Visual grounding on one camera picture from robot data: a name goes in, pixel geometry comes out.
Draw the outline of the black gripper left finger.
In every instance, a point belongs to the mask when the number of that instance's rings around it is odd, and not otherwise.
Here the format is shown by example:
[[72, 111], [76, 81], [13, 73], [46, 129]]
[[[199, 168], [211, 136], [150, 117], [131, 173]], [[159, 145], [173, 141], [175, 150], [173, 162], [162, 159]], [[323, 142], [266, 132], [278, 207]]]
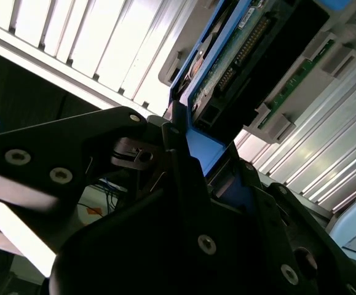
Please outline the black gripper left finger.
[[0, 202], [8, 205], [70, 210], [86, 186], [124, 170], [140, 173], [141, 195], [163, 172], [185, 187], [205, 181], [176, 125], [125, 106], [0, 133]]

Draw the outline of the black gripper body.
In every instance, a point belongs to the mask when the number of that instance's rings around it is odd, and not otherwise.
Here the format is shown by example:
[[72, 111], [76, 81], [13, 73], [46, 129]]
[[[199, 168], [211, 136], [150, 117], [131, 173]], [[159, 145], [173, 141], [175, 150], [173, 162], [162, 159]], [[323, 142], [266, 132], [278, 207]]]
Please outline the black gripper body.
[[72, 236], [50, 294], [356, 294], [356, 266], [333, 242], [332, 266], [279, 266], [243, 207], [204, 191], [158, 190]]

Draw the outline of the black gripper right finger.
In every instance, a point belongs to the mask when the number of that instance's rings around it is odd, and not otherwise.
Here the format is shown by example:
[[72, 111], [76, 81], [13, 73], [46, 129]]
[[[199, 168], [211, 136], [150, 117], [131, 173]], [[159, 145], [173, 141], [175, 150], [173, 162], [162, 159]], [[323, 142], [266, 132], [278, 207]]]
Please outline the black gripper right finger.
[[227, 199], [255, 220], [267, 259], [278, 266], [332, 266], [332, 239], [296, 196], [279, 183], [263, 186], [233, 143], [226, 155], [240, 186]]

